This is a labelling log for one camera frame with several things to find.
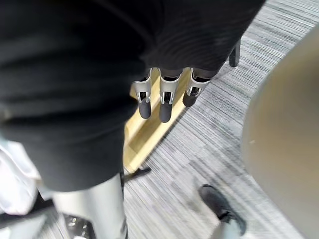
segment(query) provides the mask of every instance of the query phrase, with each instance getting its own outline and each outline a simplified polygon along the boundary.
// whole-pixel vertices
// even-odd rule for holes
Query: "black sweater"
[[[122,168],[131,83],[152,66],[219,70],[263,2],[3,0],[0,133],[52,190],[102,183]]]

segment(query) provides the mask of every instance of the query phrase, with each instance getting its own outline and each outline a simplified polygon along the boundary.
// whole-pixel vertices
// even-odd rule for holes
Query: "floor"
[[[209,239],[218,221],[196,188],[217,186],[248,222],[244,239],[301,239],[245,170],[240,138],[257,87],[319,22],[318,0],[268,0],[242,38],[237,68],[225,64],[125,188],[129,239]],[[47,224],[38,238],[62,238]]]

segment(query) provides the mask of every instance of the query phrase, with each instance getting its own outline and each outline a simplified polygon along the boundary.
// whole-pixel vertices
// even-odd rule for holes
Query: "white fabric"
[[[32,209],[37,188],[29,176],[38,178],[38,172],[23,146],[0,137],[0,208],[5,213],[25,215]]]

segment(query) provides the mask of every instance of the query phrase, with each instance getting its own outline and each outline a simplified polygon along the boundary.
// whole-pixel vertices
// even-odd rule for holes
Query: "wooden board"
[[[180,78],[178,89],[176,91],[176,97],[174,99],[174,103],[172,107],[171,119],[169,122],[162,123],[159,119],[159,112],[160,112],[159,77],[157,78],[154,85],[152,86],[151,97],[153,97],[152,99],[154,98],[155,99],[154,99],[154,103],[152,104],[151,117],[148,120],[142,119],[137,110],[134,116],[138,120],[139,125],[135,126],[134,120],[130,121],[131,120],[130,119],[128,121],[130,122],[130,124],[126,125],[126,133],[128,133],[126,137],[130,136],[131,138],[126,140],[123,158],[124,158],[124,166],[129,172],[134,172],[135,170],[139,168],[139,166],[144,162],[147,156],[155,148],[157,143],[161,140],[161,138],[173,125],[177,117],[184,110],[185,106],[182,102],[182,98],[186,89],[189,75],[190,75],[190,71],[184,70]]]

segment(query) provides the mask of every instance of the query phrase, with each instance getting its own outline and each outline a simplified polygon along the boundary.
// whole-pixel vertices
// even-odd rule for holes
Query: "gray carpet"
[[[301,239],[241,161],[245,110],[276,63],[319,21],[318,0],[269,0],[242,38],[237,68],[225,64],[125,188],[129,239],[209,239],[218,221],[196,188],[210,183],[248,222],[245,239]],[[39,238],[62,238],[46,225]]]

